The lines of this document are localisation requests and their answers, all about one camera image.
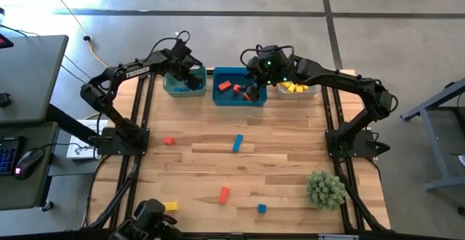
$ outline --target wooden plank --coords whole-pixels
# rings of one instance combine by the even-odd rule
[[[263,107],[221,107],[211,99],[211,79],[203,97],[182,99],[167,95],[161,80],[157,77],[153,90],[150,144],[142,160],[134,208],[150,198],[177,201],[178,211],[169,214],[178,219],[181,231],[343,231],[338,210],[317,210],[306,196],[305,184],[312,171],[333,172],[326,153],[321,93],[309,100],[279,100],[276,89],[268,87]],[[125,82],[118,91],[115,107],[125,117],[130,117],[136,84]],[[346,92],[340,95],[349,121],[362,108],[360,98]],[[139,123],[144,99],[142,95]],[[244,139],[235,153],[232,149],[238,134]],[[175,145],[164,145],[167,135],[175,139]],[[120,164],[121,157],[113,156],[100,168],[90,220],[97,218],[113,197]],[[365,159],[354,159],[354,167],[360,196],[380,223],[389,227],[376,169]],[[230,188],[226,204],[217,202],[222,186]],[[257,204],[266,204],[267,213],[258,214]],[[351,201],[348,207],[354,225]]]

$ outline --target succulent plant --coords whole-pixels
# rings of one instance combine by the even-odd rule
[[[318,209],[326,207],[332,212],[345,202],[346,189],[339,177],[328,174],[325,170],[313,171],[307,180],[307,196],[310,203]]]

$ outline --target concrete floor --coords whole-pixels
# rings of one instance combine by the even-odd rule
[[[66,0],[72,8],[322,12],[322,0]],[[330,0],[333,12],[464,13],[464,0]],[[70,15],[50,15],[58,0],[0,0],[4,24],[40,34],[69,35],[66,54],[91,76],[103,67],[91,56]],[[109,65],[146,56],[152,44],[175,31],[189,30],[190,47],[207,66],[238,65],[240,52],[255,44],[293,44],[296,54],[334,68],[324,17],[163,17],[79,16],[97,43],[96,52]],[[465,20],[334,19],[344,68],[380,78],[400,99],[391,117],[373,124],[391,151],[379,157],[382,185],[392,228],[401,233],[465,239],[465,186],[427,193],[423,184],[439,178],[420,119],[403,123],[404,113],[446,84],[465,76]],[[1,30],[7,36],[14,33]],[[79,74],[65,61],[64,66]],[[52,102],[71,116],[92,110],[79,97],[81,82],[60,71]],[[456,158],[454,172],[465,173]],[[77,229],[84,213],[89,176],[54,178],[49,198],[57,205],[0,212],[0,235]],[[22,220],[21,225],[13,220]]]

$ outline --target red block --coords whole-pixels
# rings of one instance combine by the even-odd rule
[[[221,204],[226,204],[227,196],[230,194],[230,189],[223,186],[221,188],[221,193],[219,194],[218,202]]]
[[[226,81],[223,84],[218,85],[219,91],[221,91],[221,92],[226,91],[226,89],[228,89],[230,87],[231,87],[231,82],[230,81]]]
[[[234,90],[234,93],[236,93],[236,94],[240,93],[240,85],[235,84],[232,89]]]
[[[165,144],[173,145],[174,144],[174,138],[170,137],[170,136],[165,137]]]

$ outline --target plastic bin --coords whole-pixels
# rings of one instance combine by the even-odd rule
[[[236,94],[233,92],[233,87],[221,92],[218,85],[230,81],[234,86],[239,84],[245,86],[246,84],[253,84],[253,79],[246,79],[244,76],[247,70],[243,67],[221,67],[213,70],[213,101],[215,105],[220,106],[262,106],[267,101],[267,89],[263,87],[260,89],[259,100],[255,103],[243,99],[243,93]]]
[[[170,73],[166,73],[163,77],[163,89],[172,97],[195,97],[204,95],[206,91],[206,69],[203,66],[198,66],[191,68],[190,72],[203,79],[201,89],[189,89],[183,81],[177,81]],[[178,89],[187,89],[188,91],[177,91]]]
[[[321,90],[319,84],[309,86],[307,90],[303,92],[288,92],[288,90],[283,87],[282,84],[278,84],[278,97],[280,99],[304,99],[312,98]]]

